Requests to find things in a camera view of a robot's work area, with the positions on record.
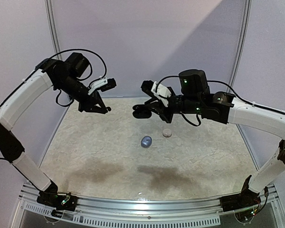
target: blue egg-shaped object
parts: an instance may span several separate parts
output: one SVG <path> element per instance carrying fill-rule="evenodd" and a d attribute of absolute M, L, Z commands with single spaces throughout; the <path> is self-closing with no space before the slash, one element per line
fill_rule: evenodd
<path fill-rule="evenodd" d="M 150 136 L 145 136 L 142 138 L 141 145 L 144 148 L 150 147 L 152 144 L 152 138 Z"/>

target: white panel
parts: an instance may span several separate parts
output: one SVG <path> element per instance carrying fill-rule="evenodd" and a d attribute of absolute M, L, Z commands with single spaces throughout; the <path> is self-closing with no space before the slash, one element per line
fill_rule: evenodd
<path fill-rule="evenodd" d="M 61 49 L 99 53 L 117 88 L 104 96 L 144 95 L 143 80 L 159 80 L 191 68 L 208 79 L 230 79 L 244 0 L 55 0 Z M 92 58 L 95 77 L 103 67 Z M 178 79 L 169 79 L 179 93 Z M 212 92 L 226 90 L 211 84 Z"/>
<path fill-rule="evenodd" d="M 13 161 L 13 165 L 23 173 L 38 190 L 45 191 L 50 186 L 51 180 L 31 160 L 28 153 L 22 153 Z"/>
<path fill-rule="evenodd" d="M 264 132 L 279 136 L 281 139 L 285 140 L 284 115 L 252 107 L 236 97 L 233 99 L 232 104 L 234 107 L 230 108 L 228 123 L 254 127 Z"/>
<path fill-rule="evenodd" d="M 0 102 L 41 60 L 53 54 L 43 0 L 0 0 Z M 48 91 L 20 117 L 13 132 L 34 162 L 39 163 L 64 108 Z M 25 179 L 0 161 L 0 228 L 9 227 Z"/>
<path fill-rule="evenodd" d="M 249 180 L 249 189 L 255 193 L 262 192 L 276 176 L 285 171 L 285 164 L 277 159 L 280 149 L 278 148 L 272 157 L 257 171 Z"/>
<path fill-rule="evenodd" d="M 8 130 L 13 126 L 30 105 L 45 91 L 51 88 L 52 82 L 47 73 L 39 69 L 21 86 L 0 108 L 0 123 Z"/>
<path fill-rule="evenodd" d="M 243 55 L 235 81 L 243 98 L 285 110 L 285 0 L 252 1 Z M 276 151 L 276 136 L 244 128 L 262 166 Z M 285 211 L 285 173 L 275 181 Z"/>

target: white bracket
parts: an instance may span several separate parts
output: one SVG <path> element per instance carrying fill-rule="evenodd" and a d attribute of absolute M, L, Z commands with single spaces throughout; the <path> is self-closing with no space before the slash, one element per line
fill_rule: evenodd
<path fill-rule="evenodd" d="M 106 77 L 99 79 L 92 83 L 91 89 L 87 93 L 88 95 L 91 95 L 96 89 L 108 84 L 108 79 Z"/>
<path fill-rule="evenodd" d="M 168 105 L 169 105 L 168 100 L 165 99 L 165 98 L 160 97 L 159 95 L 168 98 L 168 97 L 171 96 L 170 90 L 167 87 L 165 87 L 164 85 L 159 84 L 158 88 L 157 88 L 157 93 L 156 93 L 155 92 L 156 91 L 156 86 L 157 86 L 157 82 L 154 82 L 153 86 L 152 86 L 152 90 L 151 90 L 152 93 L 154 94 L 154 96 L 156 96 L 158 99 L 160 99 L 162 101 L 162 103 L 163 103 L 163 105 L 165 107 L 168 107 Z"/>

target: lavender wall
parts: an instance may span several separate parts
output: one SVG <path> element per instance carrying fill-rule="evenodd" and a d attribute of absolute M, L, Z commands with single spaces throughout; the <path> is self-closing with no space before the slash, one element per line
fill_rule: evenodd
<path fill-rule="evenodd" d="M 91 49 L 106 61 L 108 77 L 118 86 L 104 96 L 140 96 L 143 80 L 191 68 L 228 82 L 245 1 L 55 0 L 53 5 L 61 48 Z M 95 76 L 102 75 L 100 61 L 90 57 Z M 179 92 L 178 80 L 164 84 Z"/>
<path fill-rule="evenodd" d="M 234 88 L 243 98 L 285 109 L 285 0 L 252 1 Z M 244 131 L 262 166 L 276 151 L 279 139 L 252 128 Z M 285 211 L 285 173 L 274 183 Z"/>
<path fill-rule="evenodd" d="M 53 54 L 52 47 L 43 0 L 0 0 L 0 102 L 36 64 Z M 55 95 L 53 91 L 44 93 L 13 129 L 36 163 L 64 113 L 55 104 Z M 15 168 L 0 161 L 0 228 L 9 227 L 23 182 Z"/>

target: beige mat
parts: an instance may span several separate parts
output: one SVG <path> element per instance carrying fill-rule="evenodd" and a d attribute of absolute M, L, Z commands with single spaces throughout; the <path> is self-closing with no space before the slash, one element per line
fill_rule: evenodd
<path fill-rule="evenodd" d="M 112 199 L 180 200 L 240 191 L 255 167 L 235 125 L 202 120 L 200 127 L 174 115 L 138 120 L 132 106 L 146 99 L 105 99 L 112 111 L 68 110 L 41 169 L 60 191 Z M 195 115 L 188 115 L 197 122 Z M 162 130 L 172 130 L 164 138 Z M 148 149 L 140 146 L 152 137 Z"/>

